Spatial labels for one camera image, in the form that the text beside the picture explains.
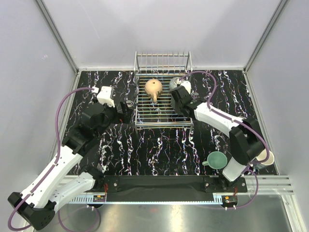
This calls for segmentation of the tan round ceramic mug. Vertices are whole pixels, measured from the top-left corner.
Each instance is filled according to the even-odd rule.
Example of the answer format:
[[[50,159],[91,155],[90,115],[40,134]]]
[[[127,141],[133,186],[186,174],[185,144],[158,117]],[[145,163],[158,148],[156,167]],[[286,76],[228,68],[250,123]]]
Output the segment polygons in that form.
[[[154,103],[157,103],[157,99],[163,90],[163,86],[159,80],[151,79],[146,82],[144,89],[147,96],[150,97]]]

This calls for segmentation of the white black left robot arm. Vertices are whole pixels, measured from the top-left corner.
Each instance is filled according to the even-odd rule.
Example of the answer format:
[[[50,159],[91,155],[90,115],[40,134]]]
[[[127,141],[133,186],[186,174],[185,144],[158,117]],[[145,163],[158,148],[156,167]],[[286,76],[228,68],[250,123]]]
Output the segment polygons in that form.
[[[103,189],[103,174],[90,168],[76,179],[59,187],[69,170],[99,144],[100,136],[111,124],[130,123],[133,109],[121,102],[121,112],[107,104],[89,105],[67,136],[50,163],[22,192],[12,192],[8,202],[29,226],[36,230],[46,227],[59,209],[80,193]]]

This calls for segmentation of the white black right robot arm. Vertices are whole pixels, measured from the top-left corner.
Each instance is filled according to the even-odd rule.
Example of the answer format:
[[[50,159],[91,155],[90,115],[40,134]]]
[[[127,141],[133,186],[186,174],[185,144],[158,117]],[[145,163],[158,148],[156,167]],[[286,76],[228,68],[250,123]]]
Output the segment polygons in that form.
[[[250,166],[269,159],[269,146],[255,120],[232,116],[211,106],[209,101],[194,99],[183,86],[174,88],[171,95],[175,101],[175,110],[186,117],[209,124],[229,138],[232,158],[223,169],[223,177],[219,179],[222,191],[230,192],[236,186],[236,179]]]

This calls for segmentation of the grey speckled ceramic mug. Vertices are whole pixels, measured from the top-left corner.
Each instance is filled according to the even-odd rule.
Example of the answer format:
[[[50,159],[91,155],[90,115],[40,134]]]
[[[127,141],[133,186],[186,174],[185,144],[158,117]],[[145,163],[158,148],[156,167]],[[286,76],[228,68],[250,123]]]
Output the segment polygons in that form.
[[[180,86],[182,83],[181,79],[179,77],[174,77],[169,82],[169,91],[172,91],[176,87]]]

